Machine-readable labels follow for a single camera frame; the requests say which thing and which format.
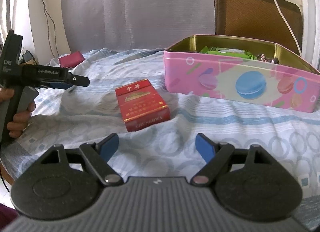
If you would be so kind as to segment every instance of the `light blue bedding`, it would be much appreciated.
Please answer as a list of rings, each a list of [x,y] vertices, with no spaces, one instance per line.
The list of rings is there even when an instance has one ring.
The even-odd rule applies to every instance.
[[[162,49],[84,54],[86,60],[72,72],[89,77],[90,86],[40,90],[30,126],[1,150],[9,174],[16,179],[53,144],[74,148],[117,133],[119,150],[109,164],[125,179],[138,175],[190,179],[205,164],[195,149],[196,134],[204,133],[237,148],[262,145],[300,182],[304,197],[320,194],[319,103],[309,114],[168,93],[162,56]],[[58,66],[58,60],[50,65]],[[172,120],[128,133],[115,88],[144,78],[168,103]]]

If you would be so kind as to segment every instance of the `gray trigger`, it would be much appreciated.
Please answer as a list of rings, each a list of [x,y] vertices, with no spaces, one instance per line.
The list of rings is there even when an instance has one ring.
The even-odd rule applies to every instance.
[[[19,101],[19,105],[18,105],[18,109],[17,109],[17,113],[21,113],[23,111],[26,111],[29,104],[39,95],[39,92],[37,90],[35,90],[32,87],[24,87],[20,101]]]

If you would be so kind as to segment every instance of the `finger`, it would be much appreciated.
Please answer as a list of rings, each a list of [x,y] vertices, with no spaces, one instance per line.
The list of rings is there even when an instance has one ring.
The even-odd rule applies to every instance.
[[[13,95],[14,95],[14,90],[1,88],[0,89],[0,103],[4,102],[6,100],[9,100],[10,98],[13,97]]]
[[[32,101],[28,106],[28,111],[33,112],[35,110],[36,110],[36,103],[34,101]]]
[[[7,124],[7,129],[9,131],[23,131],[28,127],[28,123],[15,123],[15,122],[9,122]]]
[[[24,112],[15,114],[13,116],[13,121],[15,123],[25,123],[25,122],[28,122],[30,120],[30,117],[31,117],[31,112],[24,111]]]
[[[14,138],[14,139],[19,138],[21,135],[22,135],[22,131],[11,131],[11,132],[9,132],[9,136],[11,138]]]

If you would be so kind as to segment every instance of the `pink box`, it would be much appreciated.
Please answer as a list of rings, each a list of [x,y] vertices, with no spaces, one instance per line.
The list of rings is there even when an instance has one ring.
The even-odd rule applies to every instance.
[[[277,57],[280,65],[195,53],[204,46],[243,49]],[[194,35],[164,52],[169,92],[223,98],[312,112],[320,95],[320,72],[285,47],[242,37]]]
[[[77,51],[72,54],[63,56],[58,59],[61,68],[75,68],[81,62],[84,62],[84,57],[81,52]]]

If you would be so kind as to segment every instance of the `blue gripper pad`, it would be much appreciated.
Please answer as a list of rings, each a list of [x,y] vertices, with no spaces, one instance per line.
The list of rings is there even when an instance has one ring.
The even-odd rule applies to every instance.
[[[73,85],[67,84],[67,83],[55,83],[55,82],[50,83],[50,88],[52,89],[67,90],[68,88],[71,88],[71,87],[73,87]]]
[[[119,137],[117,134],[110,135],[97,144],[100,147],[100,157],[107,163],[115,154],[119,147]]]
[[[212,141],[203,138],[201,134],[196,136],[196,149],[206,163],[216,155]]]

